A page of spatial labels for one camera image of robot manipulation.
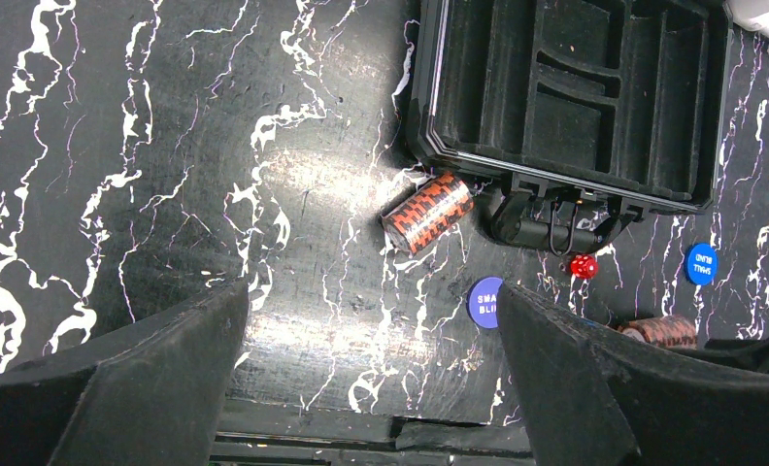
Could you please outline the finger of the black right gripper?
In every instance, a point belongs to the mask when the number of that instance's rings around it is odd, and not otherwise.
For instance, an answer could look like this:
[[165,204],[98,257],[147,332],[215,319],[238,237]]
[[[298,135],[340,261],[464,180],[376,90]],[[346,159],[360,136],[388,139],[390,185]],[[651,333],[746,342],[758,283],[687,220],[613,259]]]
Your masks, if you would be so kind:
[[769,337],[762,340],[709,340],[686,355],[706,362],[769,375]]

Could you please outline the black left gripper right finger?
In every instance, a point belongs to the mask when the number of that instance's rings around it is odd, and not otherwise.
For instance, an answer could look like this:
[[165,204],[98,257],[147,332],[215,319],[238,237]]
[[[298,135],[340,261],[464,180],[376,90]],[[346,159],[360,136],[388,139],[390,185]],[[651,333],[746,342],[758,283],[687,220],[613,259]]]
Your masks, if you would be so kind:
[[539,465],[769,465],[769,375],[626,337],[524,287],[498,328]]

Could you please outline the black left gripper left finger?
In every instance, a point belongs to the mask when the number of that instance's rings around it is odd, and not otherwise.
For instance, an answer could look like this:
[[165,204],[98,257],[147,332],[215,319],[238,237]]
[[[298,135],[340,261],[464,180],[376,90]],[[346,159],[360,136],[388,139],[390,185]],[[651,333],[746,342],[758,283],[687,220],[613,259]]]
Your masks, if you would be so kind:
[[0,374],[0,465],[204,465],[250,311],[249,286]]

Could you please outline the orange black chip roll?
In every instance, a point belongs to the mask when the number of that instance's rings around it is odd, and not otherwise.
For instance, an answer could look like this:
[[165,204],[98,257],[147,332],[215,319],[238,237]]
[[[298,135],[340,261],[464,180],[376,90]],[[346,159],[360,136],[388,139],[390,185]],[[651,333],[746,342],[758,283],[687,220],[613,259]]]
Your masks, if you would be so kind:
[[683,316],[662,316],[637,319],[618,329],[622,335],[661,348],[697,348],[695,325]]

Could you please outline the blue small blind button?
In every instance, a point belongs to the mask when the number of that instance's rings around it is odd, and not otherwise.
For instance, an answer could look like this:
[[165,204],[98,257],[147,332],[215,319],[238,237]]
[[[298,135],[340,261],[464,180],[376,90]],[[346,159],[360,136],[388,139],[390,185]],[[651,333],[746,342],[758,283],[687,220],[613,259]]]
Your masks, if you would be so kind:
[[718,255],[710,244],[697,243],[686,250],[684,270],[690,283],[709,285],[717,277],[718,269]]

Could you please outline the purple small blind button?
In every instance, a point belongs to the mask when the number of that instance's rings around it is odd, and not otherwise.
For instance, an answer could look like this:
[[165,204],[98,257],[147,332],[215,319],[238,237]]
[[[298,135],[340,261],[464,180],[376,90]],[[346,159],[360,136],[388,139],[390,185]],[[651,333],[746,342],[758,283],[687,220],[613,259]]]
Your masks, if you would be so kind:
[[495,329],[497,321],[497,295],[503,279],[484,277],[475,282],[469,291],[467,311],[473,322],[484,329]]

